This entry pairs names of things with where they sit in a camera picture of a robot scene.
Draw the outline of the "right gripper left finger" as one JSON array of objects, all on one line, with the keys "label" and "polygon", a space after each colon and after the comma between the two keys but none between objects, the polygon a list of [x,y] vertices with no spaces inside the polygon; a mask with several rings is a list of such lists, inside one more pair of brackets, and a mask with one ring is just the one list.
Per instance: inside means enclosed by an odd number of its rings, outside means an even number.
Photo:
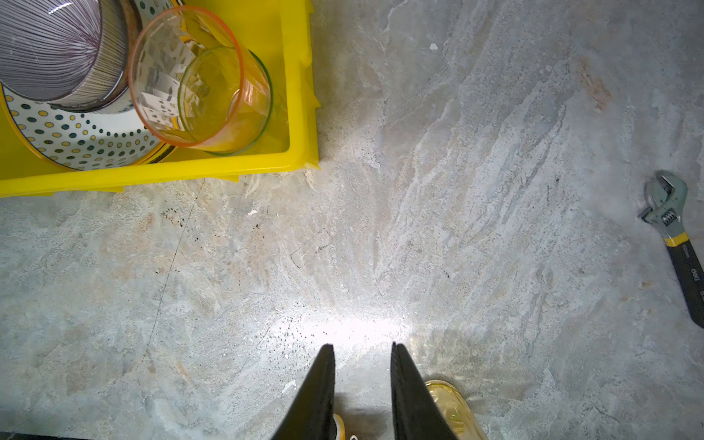
[{"label": "right gripper left finger", "polygon": [[326,344],[272,439],[335,439],[335,379],[334,347]]}]

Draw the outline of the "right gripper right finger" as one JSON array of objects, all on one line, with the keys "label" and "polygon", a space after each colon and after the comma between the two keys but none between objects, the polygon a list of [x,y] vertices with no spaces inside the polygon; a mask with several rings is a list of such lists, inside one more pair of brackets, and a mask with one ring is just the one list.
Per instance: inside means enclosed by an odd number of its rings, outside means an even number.
[{"label": "right gripper right finger", "polygon": [[439,412],[403,344],[392,344],[390,387],[396,440],[457,438]]}]

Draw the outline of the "green transparent cup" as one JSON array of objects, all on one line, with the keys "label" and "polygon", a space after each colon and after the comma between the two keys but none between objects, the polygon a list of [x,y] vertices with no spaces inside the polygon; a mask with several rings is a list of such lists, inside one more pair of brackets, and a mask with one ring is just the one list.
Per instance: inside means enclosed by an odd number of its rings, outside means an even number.
[{"label": "green transparent cup", "polygon": [[196,56],[179,86],[185,146],[231,155],[254,144],[273,106],[271,82],[247,49],[217,47]]}]

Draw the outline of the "pink transparent cup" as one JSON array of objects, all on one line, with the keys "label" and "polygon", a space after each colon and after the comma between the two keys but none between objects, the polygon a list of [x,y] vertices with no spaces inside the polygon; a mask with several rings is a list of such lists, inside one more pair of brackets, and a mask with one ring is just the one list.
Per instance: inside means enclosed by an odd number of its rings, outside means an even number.
[{"label": "pink transparent cup", "polygon": [[254,145],[273,112],[266,67],[201,7],[171,8],[143,29],[128,82],[137,115],[153,135],[217,156]]}]

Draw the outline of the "yellow rimmed dotted plate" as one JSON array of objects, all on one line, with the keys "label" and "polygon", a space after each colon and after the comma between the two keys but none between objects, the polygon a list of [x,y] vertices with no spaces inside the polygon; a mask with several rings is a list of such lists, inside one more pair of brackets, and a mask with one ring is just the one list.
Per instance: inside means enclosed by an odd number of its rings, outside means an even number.
[{"label": "yellow rimmed dotted plate", "polygon": [[[175,1],[131,1],[142,29]],[[157,163],[171,148],[143,126],[129,87],[101,110],[73,112],[16,95],[1,84],[1,107],[10,128],[28,150],[65,170],[95,171]]]}]

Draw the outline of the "brown striped bowl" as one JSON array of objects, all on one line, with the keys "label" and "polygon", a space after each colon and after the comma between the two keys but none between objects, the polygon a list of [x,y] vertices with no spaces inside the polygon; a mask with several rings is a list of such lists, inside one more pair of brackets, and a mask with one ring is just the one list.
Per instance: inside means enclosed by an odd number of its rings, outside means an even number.
[{"label": "brown striped bowl", "polygon": [[104,109],[128,89],[141,29],[131,1],[4,1],[1,84],[67,111]]}]

